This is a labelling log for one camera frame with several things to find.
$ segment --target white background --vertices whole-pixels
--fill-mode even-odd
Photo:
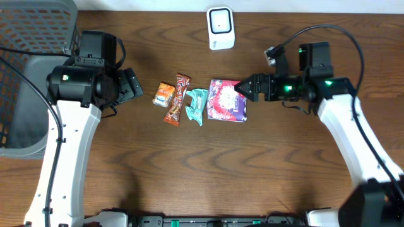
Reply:
[[[404,13],[404,0],[74,0],[80,10]]]

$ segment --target candy wrapper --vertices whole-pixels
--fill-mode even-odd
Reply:
[[[172,94],[174,94],[175,88],[165,83],[160,83],[156,96],[154,96],[153,103],[161,107],[168,107]]]
[[[208,96],[208,118],[245,122],[247,98],[234,90],[239,81],[213,79]]]
[[[177,74],[177,92],[172,100],[172,106],[169,112],[165,115],[164,121],[172,125],[179,126],[179,117],[181,115],[182,101],[185,96],[185,92],[188,88],[191,78]]]
[[[187,95],[192,97],[190,107],[185,107],[189,120],[196,120],[199,126],[203,123],[203,109],[205,109],[206,100],[208,99],[208,90],[194,89],[187,91]]]

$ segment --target blue wrapped candy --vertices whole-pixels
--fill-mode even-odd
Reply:
[[[192,97],[190,107],[185,107],[189,120],[196,120],[200,126],[203,124],[203,109],[208,99],[208,90],[194,89],[187,91],[187,95]]]

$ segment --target red chocolate bar wrapper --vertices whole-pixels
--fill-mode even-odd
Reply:
[[[177,92],[172,100],[169,112],[165,115],[164,121],[172,125],[179,126],[179,117],[181,115],[182,100],[187,91],[191,78],[177,73]]]

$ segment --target plastic crate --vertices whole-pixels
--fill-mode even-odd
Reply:
[[[73,0],[0,0],[0,45],[30,52],[73,54],[80,40],[77,13]],[[47,75],[66,59],[2,50],[0,56],[44,94]],[[43,158],[47,130],[46,106],[16,72],[0,62],[0,156]]]

